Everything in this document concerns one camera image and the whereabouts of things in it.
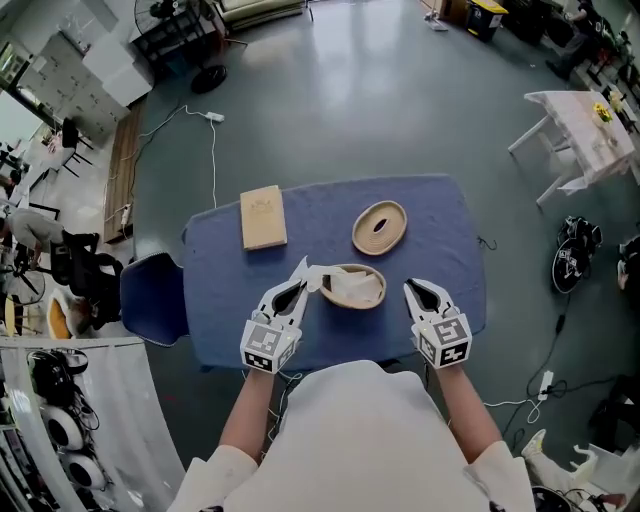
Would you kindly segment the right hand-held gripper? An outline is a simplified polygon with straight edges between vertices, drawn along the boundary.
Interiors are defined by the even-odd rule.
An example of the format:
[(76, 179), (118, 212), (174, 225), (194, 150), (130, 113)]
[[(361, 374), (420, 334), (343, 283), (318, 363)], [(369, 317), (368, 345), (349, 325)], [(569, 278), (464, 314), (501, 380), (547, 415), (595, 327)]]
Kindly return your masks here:
[(414, 323), (411, 331), (416, 350), (436, 370), (465, 362), (471, 351), (472, 333), (466, 315), (459, 314), (449, 293), (418, 278), (406, 281), (403, 290)]

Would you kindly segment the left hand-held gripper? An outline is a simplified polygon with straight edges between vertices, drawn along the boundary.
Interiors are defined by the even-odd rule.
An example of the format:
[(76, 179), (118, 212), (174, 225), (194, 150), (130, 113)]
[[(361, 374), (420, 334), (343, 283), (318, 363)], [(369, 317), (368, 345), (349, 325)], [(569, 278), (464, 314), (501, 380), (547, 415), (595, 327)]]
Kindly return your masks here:
[[(298, 327), (308, 296), (301, 279), (285, 281), (264, 293), (242, 334), (240, 355), (245, 366), (269, 374), (277, 374), (284, 367), (301, 340)], [(271, 318), (281, 315), (283, 324)]]

